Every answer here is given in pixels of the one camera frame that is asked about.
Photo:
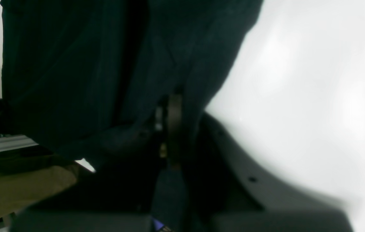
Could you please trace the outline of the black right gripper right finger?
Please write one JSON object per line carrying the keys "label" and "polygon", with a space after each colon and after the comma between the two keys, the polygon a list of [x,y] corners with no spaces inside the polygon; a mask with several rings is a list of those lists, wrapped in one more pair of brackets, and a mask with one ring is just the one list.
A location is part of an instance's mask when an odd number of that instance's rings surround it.
{"label": "black right gripper right finger", "polygon": [[353,231],[341,210],[266,171],[208,114],[183,173],[206,232]]}

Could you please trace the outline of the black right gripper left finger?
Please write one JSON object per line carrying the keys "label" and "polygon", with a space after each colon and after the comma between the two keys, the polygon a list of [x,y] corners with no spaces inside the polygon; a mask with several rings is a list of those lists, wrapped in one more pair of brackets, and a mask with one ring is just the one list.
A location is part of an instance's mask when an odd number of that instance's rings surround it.
{"label": "black right gripper left finger", "polygon": [[182,231],[181,111],[181,95],[167,96],[147,130],[89,178],[24,210],[10,231]]}

